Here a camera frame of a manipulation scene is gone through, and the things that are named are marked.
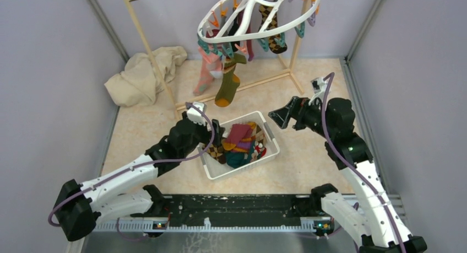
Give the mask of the dark teal sock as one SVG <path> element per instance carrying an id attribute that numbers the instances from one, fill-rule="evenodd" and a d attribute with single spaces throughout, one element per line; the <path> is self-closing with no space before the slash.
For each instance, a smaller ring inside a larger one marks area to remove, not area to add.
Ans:
<path id="1" fill-rule="evenodd" d="M 256 161 L 257 157 L 258 154 L 255 151 L 251 153 L 227 152 L 225 154 L 226 164 L 234 169 Z"/>

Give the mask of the olive green orange sock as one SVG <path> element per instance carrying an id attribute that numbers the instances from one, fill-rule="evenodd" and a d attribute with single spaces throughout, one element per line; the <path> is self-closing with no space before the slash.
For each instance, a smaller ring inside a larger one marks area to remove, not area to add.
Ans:
<path id="1" fill-rule="evenodd" d="M 234 53 L 233 58 L 227 57 L 224 61 L 221 87 L 214 99 L 215 105 L 218 107 L 229 106 L 235 97 L 236 91 L 240 86 L 240 79 L 235 75 L 235 69 L 238 63 L 247 63 L 246 57 L 239 53 Z"/>

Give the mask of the brown beige argyle sock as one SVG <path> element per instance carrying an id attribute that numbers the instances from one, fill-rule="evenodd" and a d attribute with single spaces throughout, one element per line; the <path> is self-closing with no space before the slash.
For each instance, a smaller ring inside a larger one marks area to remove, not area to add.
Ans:
<path id="1" fill-rule="evenodd" d="M 259 124 L 255 124 L 252 134 L 251 134 L 252 139 L 254 139 L 255 142 L 258 144 L 265 145 L 267 142 L 267 137 L 265 132 L 263 131 L 262 127 Z"/>

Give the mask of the pink sock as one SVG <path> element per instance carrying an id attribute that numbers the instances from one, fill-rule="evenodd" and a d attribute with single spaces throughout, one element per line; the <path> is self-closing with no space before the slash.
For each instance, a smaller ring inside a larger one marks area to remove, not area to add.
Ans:
<path id="1" fill-rule="evenodd" d="M 194 95 L 202 95 L 214 79 L 223 77 L 221 57 L 212 52 L 206 53 L 201 47 L 198 47 L 198 52 L 202 57 L 202 65 L 197 86 L 193 91 Z"/>

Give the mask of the red sock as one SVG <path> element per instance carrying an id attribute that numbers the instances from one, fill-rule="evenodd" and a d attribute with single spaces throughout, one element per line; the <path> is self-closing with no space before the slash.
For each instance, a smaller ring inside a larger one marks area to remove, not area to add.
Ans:
<path id="1" fill-rule="evenodd" d="M 267 151 L 267 149 L 263 145 L 263 143 L 256 144 L 255 150 L 254 150 L 256 159 L 262 158 L 266 154 L 266 151 Z"/>

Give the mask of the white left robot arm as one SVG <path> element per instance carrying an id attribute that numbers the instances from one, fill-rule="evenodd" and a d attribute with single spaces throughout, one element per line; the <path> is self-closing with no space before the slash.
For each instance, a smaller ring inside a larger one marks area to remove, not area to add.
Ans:
<path id="1" fill-rule="evenodd" d="M 157 144 L 136 160 L 96 179 L 62 185 L 51 215 L 56 217 L 68 241 L 90 234 L 97 225 L 119 217 L 157 217 L 168 207 L 167 199 L 155 185 L 134 186 L 155 179 L 186 161 L 199 144 L 218 146 L 225 128 L 213 119 L 214 129 L 184 117 Z"/>

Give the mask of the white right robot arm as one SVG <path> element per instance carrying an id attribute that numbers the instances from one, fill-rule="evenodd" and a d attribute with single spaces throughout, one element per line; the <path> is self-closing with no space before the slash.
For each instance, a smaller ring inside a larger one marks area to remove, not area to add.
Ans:
<path id="1" fill-rule="evenodd" d="M 281 128 L 295 120 L 293 129 L 309 128 L 325 138 L 328 156 L 354 189 L 364 214 L 349 204 L 332 184 L 315 187 L 310 194 L 311 211 L 330 215 L 352 237 L 359 252 L 425 252 L 428 246 L 400 219 L 378 176 L 366 142 L 354 131 L 355 113 L 348 99 L 323 103 L 293 96 L 268 116 Z"/>

